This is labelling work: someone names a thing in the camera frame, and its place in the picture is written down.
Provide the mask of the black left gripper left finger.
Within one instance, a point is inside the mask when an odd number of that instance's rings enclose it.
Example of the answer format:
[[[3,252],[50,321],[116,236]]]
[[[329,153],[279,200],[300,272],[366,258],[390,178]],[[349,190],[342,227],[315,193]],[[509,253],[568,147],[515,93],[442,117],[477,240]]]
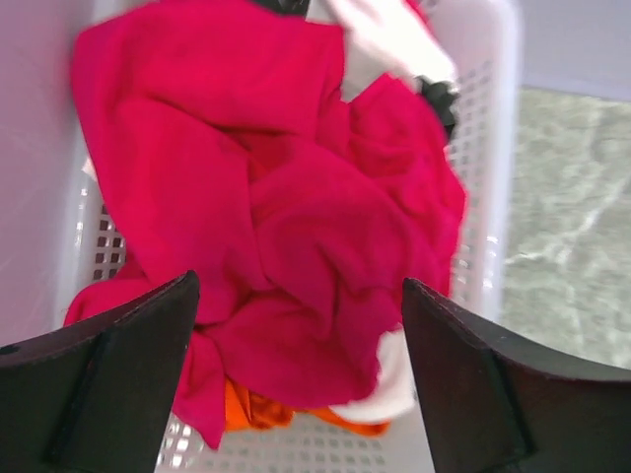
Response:
[[[4,472],[152,472],[199,300],[192,271],[1,349]]]

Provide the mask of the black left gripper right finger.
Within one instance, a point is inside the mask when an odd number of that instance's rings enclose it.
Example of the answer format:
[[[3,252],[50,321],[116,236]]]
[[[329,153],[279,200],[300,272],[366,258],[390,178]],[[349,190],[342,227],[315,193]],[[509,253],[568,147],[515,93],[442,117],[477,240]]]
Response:
[[[402,316],[439,472],[626,472],[630,373],[562,353],[403,283]]]

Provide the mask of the red t-shirt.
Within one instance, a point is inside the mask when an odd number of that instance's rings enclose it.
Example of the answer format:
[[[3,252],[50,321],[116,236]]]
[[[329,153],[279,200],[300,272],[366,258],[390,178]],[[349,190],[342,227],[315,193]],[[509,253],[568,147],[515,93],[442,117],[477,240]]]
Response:
[[[354,423],[415,404],[402,282],[449,292],[465,192],[424,97],[388,73],[342,97],[344,37],[251,1],[155,1],[74,45],[73,99],[126,258],[65,321],[194,271],[174,410],[210,446],[227,378]]]

